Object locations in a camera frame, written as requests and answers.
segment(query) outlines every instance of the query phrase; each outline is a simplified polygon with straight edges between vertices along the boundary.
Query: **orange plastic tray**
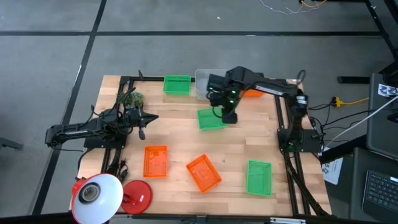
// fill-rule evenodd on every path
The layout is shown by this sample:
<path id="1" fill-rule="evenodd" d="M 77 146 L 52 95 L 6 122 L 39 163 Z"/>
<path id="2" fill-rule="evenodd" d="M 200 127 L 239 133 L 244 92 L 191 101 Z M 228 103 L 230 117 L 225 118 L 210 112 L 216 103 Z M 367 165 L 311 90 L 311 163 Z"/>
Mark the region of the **orange plastic tray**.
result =
<path id="1" fill-rule="evenodd" d="M 216 187 L 222 181 L 217 170 L 206 155 L 201 155 L 189 163 L 187 169 L 203 194 Z"/>
<path id="2" fill-rule="evenodd" d="M 264 93 L 261 91 L 257 91 L 257 90 L 248 90 L 246 92 L 244 92 L 243 97 L 260 97 L 262 96 Z"/>
<path id="3" fill-rule="evenodd" d="M 144 154 L 144 177 L 167 175 L 167 146 L 146 146 Z"/>

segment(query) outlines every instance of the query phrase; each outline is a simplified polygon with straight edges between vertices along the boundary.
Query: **laptop keyboard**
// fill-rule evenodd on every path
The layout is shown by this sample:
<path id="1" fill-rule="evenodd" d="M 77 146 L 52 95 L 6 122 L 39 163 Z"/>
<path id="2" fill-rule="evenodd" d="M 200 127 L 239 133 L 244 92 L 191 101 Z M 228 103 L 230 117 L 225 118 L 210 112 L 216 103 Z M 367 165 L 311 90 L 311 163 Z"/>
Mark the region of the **laptop keyboard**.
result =
<path id="1" fill-rule="evenodd" d="M 398 180 L 375 172 L 367 180 L 366 199 L 398 212 Z"/>

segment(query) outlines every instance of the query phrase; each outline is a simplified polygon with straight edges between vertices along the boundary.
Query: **transparent plastic container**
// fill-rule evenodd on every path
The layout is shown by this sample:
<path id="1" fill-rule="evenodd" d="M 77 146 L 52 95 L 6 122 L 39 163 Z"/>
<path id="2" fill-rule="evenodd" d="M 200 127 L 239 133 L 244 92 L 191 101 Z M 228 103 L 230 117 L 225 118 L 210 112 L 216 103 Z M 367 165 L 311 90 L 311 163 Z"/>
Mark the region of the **transparent plastic container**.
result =
<path id="1" fill-rule="evenodd" d="M 197 100 L 206 101 L 207 94 L 207 83 L 210 74 L 225 77 L 225 73 L 228 69 L 198 69 L 195 72 L 195 88 L 197 92 Z"/>

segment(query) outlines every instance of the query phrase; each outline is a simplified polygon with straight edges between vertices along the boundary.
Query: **white lamp shade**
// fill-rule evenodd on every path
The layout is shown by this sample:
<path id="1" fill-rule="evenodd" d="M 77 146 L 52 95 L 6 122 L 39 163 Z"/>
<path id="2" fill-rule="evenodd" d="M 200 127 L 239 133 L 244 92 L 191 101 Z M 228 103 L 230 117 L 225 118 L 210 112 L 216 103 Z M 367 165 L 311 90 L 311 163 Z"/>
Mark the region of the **white lamp shade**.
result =
<path id="1" fill-rule="evenodd" d="M 79 200 L 79 194 L 90 183 L 96 183 L 99 194 L 92 202 L 83 203 Z M 122 199 L 122 183 L 113 175 L 98 174 L 90 177 L 73 196 L 72 214 L 78 223 L 104 223 L 118 211 Z"/>

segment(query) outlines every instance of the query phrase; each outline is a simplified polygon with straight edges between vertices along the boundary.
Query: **yellow cable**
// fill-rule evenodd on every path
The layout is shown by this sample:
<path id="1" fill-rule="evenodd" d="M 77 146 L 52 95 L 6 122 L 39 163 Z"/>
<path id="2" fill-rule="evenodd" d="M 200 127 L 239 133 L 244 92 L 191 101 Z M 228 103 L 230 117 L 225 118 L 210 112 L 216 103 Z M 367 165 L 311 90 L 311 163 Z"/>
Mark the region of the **yellow cable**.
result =
<path id="1" fill-rule="evenodd" d="M 364 102 L 364 101 L 366 101 L 366 100 L 368 100 L 368 99 L 369 99 L 369 98 L 365 98 L 365 99 L 357 100 L 357 101 L 354 101 L 354 102 L 351 102 L 351 103 L 341 102 L 341 104 L 342 104 L 342 105 L 354 105 L 354 104 L 356 104 L 356 103 Z"/>
<path id="2" fill-rule="evenodd" d="M 323 0 L 323 2 L 321 2 L 321 3 L 319 3 L 319 4 L 316 4 L 315 6 L 311 6 L 311 5 L 307 4 L 307 3 L 305 3 L 304 0 L 301 1 L 301 3 L 302 3 L 304 6 L 312 7 L 312 8 L 314 8 L 314 7 L 319 7 L 321 4 L 323 4 L 323 3 L 325 3 L 325 2 L 327 2 L 327 0 Z"/>

